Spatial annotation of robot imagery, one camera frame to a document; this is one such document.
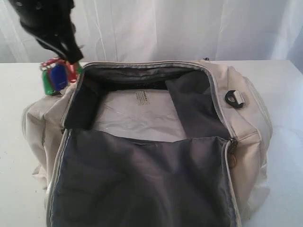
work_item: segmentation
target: table surface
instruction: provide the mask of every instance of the table surface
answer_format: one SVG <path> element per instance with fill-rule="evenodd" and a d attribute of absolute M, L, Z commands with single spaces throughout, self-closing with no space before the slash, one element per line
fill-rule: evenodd
<path fill-rule="evenodd" d="M 271 193 L 245 227 L 303 227 L 303 75 L 290 61 L 214 61 L 248 77 L 273 124 L 268 150 Z M 38 63 L 0 64 L 0 225 L 45 226 L 45 192 L 31 174 L 38 162 L 21 130 L 21 114 L 43 93 Z"/>

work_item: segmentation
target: zipper pull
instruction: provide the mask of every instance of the zipper pull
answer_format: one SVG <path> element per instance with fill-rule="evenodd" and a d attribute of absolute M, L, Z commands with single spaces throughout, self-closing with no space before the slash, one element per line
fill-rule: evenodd
<path fill-rule="evenodd" d="M 238 141 L 235 138 L 230 138 L 229 140 L 231 142 L 231 145 L 229 146 L 227 151 L 227 160 L 228 160 L 229 168 L 233 169 L 237 165 L 237 158 L 234 154 L 234 151 L 238 145 Z"/>

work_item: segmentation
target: green key tag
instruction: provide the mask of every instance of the green key tag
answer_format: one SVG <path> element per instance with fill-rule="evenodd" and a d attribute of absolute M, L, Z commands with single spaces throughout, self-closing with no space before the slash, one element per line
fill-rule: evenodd
<path fill-rule="evenodd" d="M 43 87 L 44 87 L 44 92 L 46 95 L 51 96 L 54 94 L 54 90 L 52 88 L 52 84 L 50 83 L 48 79 L 48 70 L 45 70 L 42 72 L 42 81 L 43 81 Z"/>

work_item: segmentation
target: care label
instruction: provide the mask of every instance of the care label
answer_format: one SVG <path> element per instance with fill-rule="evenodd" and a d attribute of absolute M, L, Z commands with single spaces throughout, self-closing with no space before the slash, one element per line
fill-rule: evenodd
<path fill-rule="evenodd" d="M 146 91 L 136 91 L 136 98 L 138 100 L 138 105 L 148 105 L 150 103 Z"/>

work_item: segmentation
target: white curtain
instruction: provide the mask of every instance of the white curtain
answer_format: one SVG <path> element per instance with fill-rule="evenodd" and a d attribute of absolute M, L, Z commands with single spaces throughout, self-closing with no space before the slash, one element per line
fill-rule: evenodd
<path fill-rule="evenodd" d="M 303 0 L 75 0 L 83 61 L 290 59 L 303 72 Z M 54 56 L 0 0 L 0 62 Z"/>

